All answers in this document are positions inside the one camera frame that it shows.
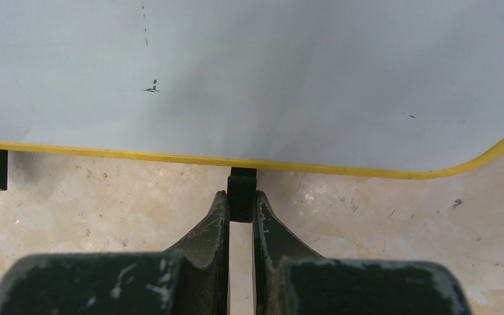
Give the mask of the yellow-framed whiteboard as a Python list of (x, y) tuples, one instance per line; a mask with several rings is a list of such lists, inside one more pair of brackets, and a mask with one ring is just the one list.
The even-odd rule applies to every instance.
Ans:
[(0, 1), (0, 149), (464, 173), (504, 153), (504, 1)]

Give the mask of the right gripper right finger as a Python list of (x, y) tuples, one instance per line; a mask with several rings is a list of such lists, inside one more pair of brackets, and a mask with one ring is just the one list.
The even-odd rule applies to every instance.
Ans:
[(293, 297), (287, 280), (289, 263), (321, 257), (275, 215), (266, 194), (257, 191), (253, 202), (255, 314), (286, 314), (287, 298)]

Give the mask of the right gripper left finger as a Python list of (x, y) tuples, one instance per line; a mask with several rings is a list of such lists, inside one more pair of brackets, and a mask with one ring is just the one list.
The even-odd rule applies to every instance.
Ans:
[(204, 218), (165, 250), (176, 258), (170, 314), (228, 314), (230, 217), (226, 192)]

